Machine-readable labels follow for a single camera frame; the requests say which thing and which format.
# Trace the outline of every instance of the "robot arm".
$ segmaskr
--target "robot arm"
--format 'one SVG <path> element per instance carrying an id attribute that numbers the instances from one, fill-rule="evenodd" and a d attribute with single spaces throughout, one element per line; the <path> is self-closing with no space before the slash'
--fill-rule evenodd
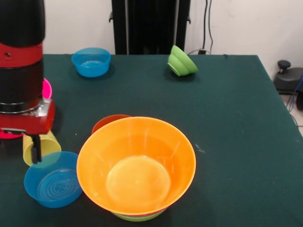
<path id="1" fill-rule="evenodd" d="M 1 0 L 0 31 L 0 130 L 30 135 L 36 163 L 39 134 L 54 119 L 53 101 L 42 97 L 44 1 Z"/>

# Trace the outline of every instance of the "green bowl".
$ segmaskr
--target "green bowl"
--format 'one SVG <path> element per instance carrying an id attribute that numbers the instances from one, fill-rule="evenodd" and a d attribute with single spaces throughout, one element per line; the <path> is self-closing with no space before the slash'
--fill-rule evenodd
<path id="1" fill-rule="evenodd" d="M 194 62 L 175 45 L 171 48 L 168 65 L 178 76 L 186 76 L 198 72 L 198 68 Z"/>
<path id="2" fill-rule="evenodd" d="M 113 213 L 114 215 L 116 215 L 117 217 L 126 220 L 126 221 L 132 221 L 132 222 L 140 222 L 140 221 L 148 221 L 151 220 L 157 216 L 159 216 L 161 213 L 163 213 L 165 210 L 162 210 L 158 213 L 155 214 L 151 214 L 151 215 L 144 215 L 144 216 L 126 216 L 126 215 L 122 215 L 122 214 L 116 214 Z"/>

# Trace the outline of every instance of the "pink bowl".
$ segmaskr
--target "pink bowl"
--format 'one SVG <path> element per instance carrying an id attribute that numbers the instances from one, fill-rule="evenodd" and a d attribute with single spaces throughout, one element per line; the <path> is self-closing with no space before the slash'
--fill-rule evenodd
<path id="1" fill-rule="evenodd" d="M 47 79 L 43 80 L 43 89 L 42 89 L 42 96 L 43 98 L 50 99 L 52 97 L 53 90 L 50 82 L 48 82 Z M 15 139 L 18 137 L 21 137 L 23 135 L 14 135 L 11 133 L 4 133 L 3 131 L 0 131 L 0 139 Z"/>

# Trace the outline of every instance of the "dark green tablecloth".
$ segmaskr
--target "dark green tablecloth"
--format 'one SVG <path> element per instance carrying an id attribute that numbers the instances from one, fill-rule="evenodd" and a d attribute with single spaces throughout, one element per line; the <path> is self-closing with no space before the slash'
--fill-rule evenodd
<path id="1" fill-rule="evenodd" d="M 57 105 L 54 133 L 78 153 L 110 114 L 163 119 L 196 150 L 186 194 L 154 220 L 123 221 L 84 194 L 48 209 L 23 187 L 21 140 L 0 152 L 0 226 L 289 227 L 303 225 L 303 139 L 257 56 L 193 56 L 199 72 L 176 78 L 167 56 L 113 56 L 109 73 L 79 76 L 70 55 L 46 55 Z"/>

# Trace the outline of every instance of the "bowl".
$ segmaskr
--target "bowl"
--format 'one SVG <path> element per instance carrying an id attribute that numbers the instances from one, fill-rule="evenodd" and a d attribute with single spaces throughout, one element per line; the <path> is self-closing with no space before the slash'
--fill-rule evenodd
<path id="1" fill-rule="evenodd" d="M 82 193 L 76 173 L 78 155 L 62 151 L 43 157 L 24 177 L 26 192 L 48 208 L 60 208 L 74 202 Z"/>
<path id="2" fill-rule="evenodd" d="M 91 134 L 93 134 L 95 131 L 97 131 L 99 128 L 103 127 L 104 125 L 114 122 L 116 120 L 122 119 L 122 118 L 126 118 L 126 117 L 130 117 L 129 115 L 125 115 L 125 114 L 115 114 L 115 115 L 110 115 L 107 116 L 105 118 L 102 118 L 100 121 L 98 121 L 95 126 L 93 127 L 93 130 L 91 131 Z"/>
<path id="3" fill-rule="evenodd" d="M 53 90 L 52 90 L 52 86 L 51 86 L 50 82 L 48 82 L 48 80 L 44 78 L 42 86 L 43 86 L 43 88 L 42 88 L 43 98 L 47 98 L 47 99 L 52 98 Z M 19 138 L 22 136 L 23 136 L 22 134 L 15 135 L 10 132 L 4 132 L 4 131 L 0 130 L 0 139 L 9 140 L 9 139 Z"/>
<path id="4" fill-rule="evenodd" d="M 150 117 L 111 122 L 84 143 L 77 175 L 85 194 L 119 216 L 164 211 L 189 188 L 196 156 L 186 136 Z"/>
<path id="5" fill-rule="evenodd" d="M 168 65 L 177 76 L 198 72 L 197 66 L 190 57 L 175 45 L 171 48 Z"/>
<path id="6" fill-rule="evenodd" d="M 91 47 L 77 51 L 71 60 L 78 73 L 84 77 L 99 77 L 109 69 L 110 53 L 102 48 Z"/>

